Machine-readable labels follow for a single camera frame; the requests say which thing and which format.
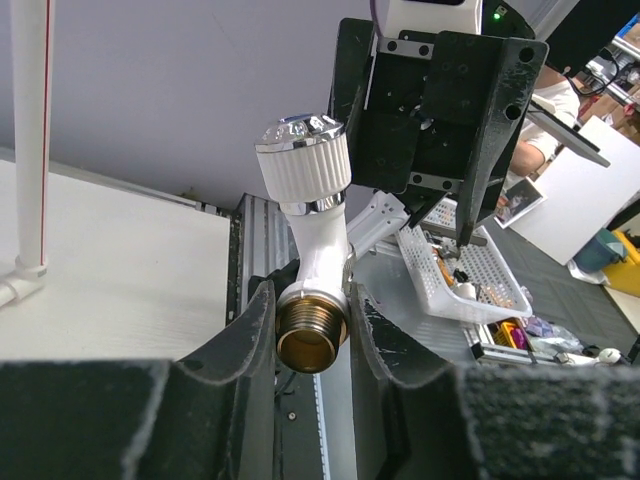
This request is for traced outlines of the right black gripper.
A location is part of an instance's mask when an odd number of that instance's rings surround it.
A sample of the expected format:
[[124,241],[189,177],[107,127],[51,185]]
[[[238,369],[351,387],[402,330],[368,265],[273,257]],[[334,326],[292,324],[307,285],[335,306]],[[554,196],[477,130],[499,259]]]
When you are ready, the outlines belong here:
[[545,43],[453,31],[376,38],[339,24],[328,113],[346,128],[354,184],[396,195],[411,225],[446,195],[469,243],[496,205]]

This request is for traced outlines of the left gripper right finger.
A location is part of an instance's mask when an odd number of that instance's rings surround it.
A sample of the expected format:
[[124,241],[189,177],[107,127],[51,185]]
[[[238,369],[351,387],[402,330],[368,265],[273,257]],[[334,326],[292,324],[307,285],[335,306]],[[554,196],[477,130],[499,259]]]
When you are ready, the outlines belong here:
[[635,479],[639,372],[629,366],[452,363],[351,303],[361,479]]

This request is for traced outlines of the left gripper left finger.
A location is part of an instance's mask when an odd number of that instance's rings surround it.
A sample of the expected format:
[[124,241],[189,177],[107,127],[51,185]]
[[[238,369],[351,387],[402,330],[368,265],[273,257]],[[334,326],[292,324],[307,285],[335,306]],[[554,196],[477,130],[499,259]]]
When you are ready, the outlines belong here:
[[274,333],[250,308],[178,361],[1,365],[5,479],[260,479],[272,467]]

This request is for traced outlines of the white PVC pipe frame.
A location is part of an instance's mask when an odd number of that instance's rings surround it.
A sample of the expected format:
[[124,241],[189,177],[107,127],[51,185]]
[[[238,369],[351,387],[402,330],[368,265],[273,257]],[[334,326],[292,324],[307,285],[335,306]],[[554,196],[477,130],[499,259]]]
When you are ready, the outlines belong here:
[[1,305],[44,286],[55,2],[10,3],[18,254]]

